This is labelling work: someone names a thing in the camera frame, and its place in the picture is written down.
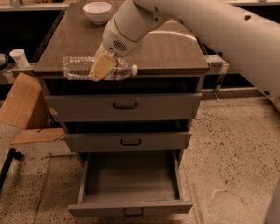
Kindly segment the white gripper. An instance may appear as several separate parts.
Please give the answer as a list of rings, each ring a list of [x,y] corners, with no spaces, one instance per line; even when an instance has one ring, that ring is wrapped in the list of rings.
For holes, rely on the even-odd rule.
[[[136,42],[129,40],[119,32],[115,20],[111,19],[103,31],[102,44],[94,55],[95,61],[88,74],[89,79],[98,82],[117,65],[114,58],[104,54],[105,50],[124,57],[129,55],[136,46]]]

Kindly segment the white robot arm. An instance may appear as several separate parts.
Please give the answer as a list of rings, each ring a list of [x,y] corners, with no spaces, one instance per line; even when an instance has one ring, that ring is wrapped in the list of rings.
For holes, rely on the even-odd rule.
[[[101,80],[168,19],[222,53],[280,113],[280,24],[219,0],[125,0],[103,32],[90,78]]]

